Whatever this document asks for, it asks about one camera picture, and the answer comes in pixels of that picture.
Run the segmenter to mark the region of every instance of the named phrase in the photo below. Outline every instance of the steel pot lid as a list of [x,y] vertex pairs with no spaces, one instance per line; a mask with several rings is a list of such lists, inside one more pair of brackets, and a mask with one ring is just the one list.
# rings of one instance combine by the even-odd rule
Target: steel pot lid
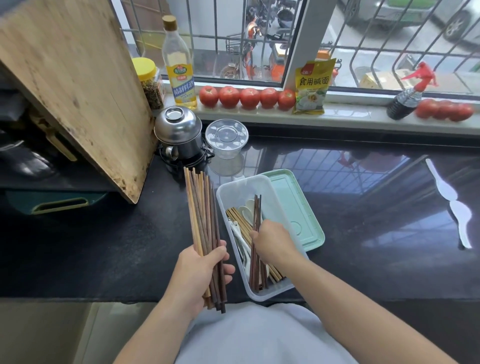
[[201,130],[201,120],[184,106],[165,108],[155,120],[155,136],[167,144],[186,143],[194,139]]

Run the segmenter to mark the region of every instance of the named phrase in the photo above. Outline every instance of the granite countertop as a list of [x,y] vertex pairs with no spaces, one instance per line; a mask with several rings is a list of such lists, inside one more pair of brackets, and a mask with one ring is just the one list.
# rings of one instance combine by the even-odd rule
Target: granite countertop
[[[240,159],[215,158],[205,170],[216,187],[235,172],[293,171],[326,235],[308,253],[312,261],[379,301],[480,298],[478,149],[271,137],[273,129],[249,129]],[[457,223],[426,157],[472,211],[471,250],[459,248]],[[86,208],[25,216],[0,195],[0,219],[3,298],[158,301],[179,252],[192,243],[184,183],[157,156],[137,205],[110,193]],[[220,225],[228,240],[222,219]],[[300,299],[295,290],[275,298]],[[245,300],[237,273],[228,301]]]

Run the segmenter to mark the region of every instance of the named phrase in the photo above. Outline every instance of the edible alkali packet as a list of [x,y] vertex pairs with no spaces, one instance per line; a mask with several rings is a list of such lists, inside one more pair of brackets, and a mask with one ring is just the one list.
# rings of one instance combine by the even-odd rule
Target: edible alkali packet
[[297,101],[294,114],[324,113],[325,95],[330,85],[336,59],[311,61],[295,70],[295,96]]

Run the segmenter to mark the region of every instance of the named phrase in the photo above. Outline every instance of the left hand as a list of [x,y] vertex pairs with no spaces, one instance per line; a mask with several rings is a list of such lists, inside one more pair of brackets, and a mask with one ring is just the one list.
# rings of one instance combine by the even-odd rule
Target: left hand
[[[172,307],[179,310],[179,314],[187,314],[190,320],[198,316],[204,307],[202,295],[208,288],[212,279],[214,266],[220,260],[228,260],[227,242],[220,240],[221,246],[212,250],[208,255],[199,256],[193,245],[184,249],[178,258],[172,278],[162,300],[169,302]],[[225,283],[232,282],[231,274],[235,273],[235,267],[224,264]]]

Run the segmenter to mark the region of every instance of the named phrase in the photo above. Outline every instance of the white shirt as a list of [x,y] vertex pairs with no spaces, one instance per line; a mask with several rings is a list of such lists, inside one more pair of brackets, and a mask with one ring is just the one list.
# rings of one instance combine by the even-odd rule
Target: white shirt
[[227,313],[203,310],[183,340],[176,364],[357,363],[296,304],[228,304]]

